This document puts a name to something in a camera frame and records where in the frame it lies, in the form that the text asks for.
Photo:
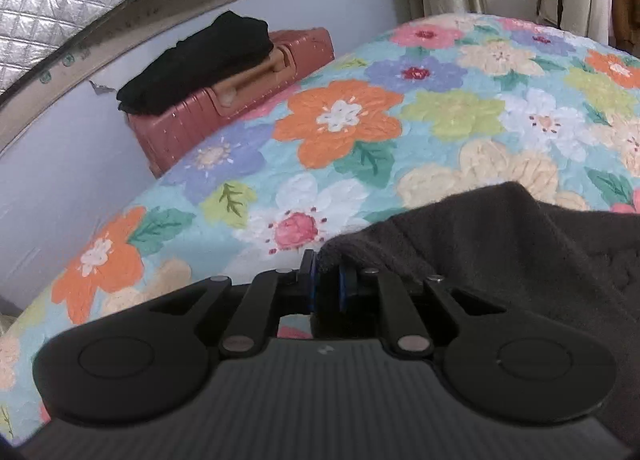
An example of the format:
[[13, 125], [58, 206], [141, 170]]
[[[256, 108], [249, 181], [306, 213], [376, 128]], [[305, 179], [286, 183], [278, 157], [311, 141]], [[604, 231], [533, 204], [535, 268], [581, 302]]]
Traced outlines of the pink ribbed suitcase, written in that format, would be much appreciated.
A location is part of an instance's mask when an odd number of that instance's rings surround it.
[[154, 176], [235, 119], [265, 113], [334, 60], [333, 42], [323, 27], [273, 31], [270, 39], [273, 50], [255, 67], [191, 93], [158, 116], [127, 116]]

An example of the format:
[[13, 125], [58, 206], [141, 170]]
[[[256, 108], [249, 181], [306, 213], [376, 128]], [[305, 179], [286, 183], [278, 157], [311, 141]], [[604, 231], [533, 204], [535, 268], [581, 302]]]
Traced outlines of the dark brown knit sweater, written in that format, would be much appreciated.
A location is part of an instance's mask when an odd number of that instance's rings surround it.
[[414, 281], [439, 275], [597, 338], [618, 366], [600, 420], [638, 445], [638, 215], [553, 206], [509, 182], [334, 237], [319, 267], [342, 262]]

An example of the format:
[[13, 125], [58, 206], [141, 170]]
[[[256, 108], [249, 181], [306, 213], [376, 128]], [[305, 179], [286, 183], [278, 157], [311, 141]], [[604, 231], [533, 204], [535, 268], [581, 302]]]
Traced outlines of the floral quilted bedspread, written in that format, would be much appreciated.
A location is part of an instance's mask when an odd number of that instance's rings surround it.
[[32, 361], [58, 333], [216, 274], [296, 267], [393, 214], [516, 182], [639, 210], [639, 61], [526, 20], [442, 14], [360, 46], [190, 150], [1, 338], [1, 433], [48, 420]]

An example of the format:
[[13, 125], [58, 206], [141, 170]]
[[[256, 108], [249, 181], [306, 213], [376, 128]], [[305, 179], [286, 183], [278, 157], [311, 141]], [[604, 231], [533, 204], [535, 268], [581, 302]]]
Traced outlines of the black folded garment on suitcase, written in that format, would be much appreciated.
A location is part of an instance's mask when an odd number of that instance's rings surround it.
[[124, 84], [116, 94], [118, 109], [160, 116], [191, 93], [260, 64], [272, 50], [264, 20], [224, 12]]

